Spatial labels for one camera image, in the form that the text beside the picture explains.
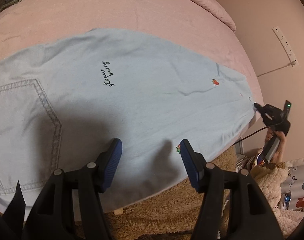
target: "hand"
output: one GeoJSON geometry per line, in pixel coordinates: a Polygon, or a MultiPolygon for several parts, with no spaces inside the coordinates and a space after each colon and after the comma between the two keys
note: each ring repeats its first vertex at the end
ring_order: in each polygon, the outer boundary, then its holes
{"type": "Polygon", "coordinates": [[[273,132],[271,128],[269,128],[267,130],[267,134],[265,137],[265,143],[268,142],[269,140],[271,140],[271,138],[273,137],[273,135],[276,134],[279,139],[279,147],[277,148],[275,154],[273,155],[272,159],[271,159],[271,163],[279,163],[283,161],[283,155],[284,155],[284,151],[285,151],[285,146],[286,146],[286,136],[283,132],[278,132],[275,131],[273,132]]]}

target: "back pocket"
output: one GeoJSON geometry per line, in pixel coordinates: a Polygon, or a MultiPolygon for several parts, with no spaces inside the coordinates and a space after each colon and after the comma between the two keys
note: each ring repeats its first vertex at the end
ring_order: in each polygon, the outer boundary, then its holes
{"type": "Polygon", "coordinates": [[[61,128],[37,79],[0,87],[0,194],[40,188],[57,168],[61,128]]]}

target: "light blue t-shirt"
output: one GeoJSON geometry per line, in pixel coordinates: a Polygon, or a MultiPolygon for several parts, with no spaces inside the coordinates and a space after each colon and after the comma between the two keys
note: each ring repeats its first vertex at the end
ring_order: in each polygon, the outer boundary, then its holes
{"type": "Polygon", "coordinates": [[[20,181],[27,211],[56,168],[79,169],[121,139],[105,211],[187,177],[179,143],[207,161],[255,114],[244,75],[172,42],[95,29],[0,62],[0,209],[20,181]]]}

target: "pink bedsheet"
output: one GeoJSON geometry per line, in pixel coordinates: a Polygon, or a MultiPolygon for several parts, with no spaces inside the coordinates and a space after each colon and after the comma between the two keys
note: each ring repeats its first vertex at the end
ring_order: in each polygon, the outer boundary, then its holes
{"type": "Polygon", "coordinates": [[[253,98],[262,104],[258,80],[244,49],[231,25],[218,19],[225,11],[210,0],[207,6],[208,10],[192,0],[23,0],[0,13],[0,60],[28,46],[93,28],[137,30],[244,74],[253,98]]]}

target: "red flower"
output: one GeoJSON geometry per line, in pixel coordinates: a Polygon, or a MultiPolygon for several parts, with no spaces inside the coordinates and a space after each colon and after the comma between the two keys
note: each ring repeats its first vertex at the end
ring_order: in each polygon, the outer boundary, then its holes
{"type": "Polygon", "coordinates": [[[301,197],[298,199],[298,202],[296,203],[296,207],[304,207],[304,197],[301,197]]]}

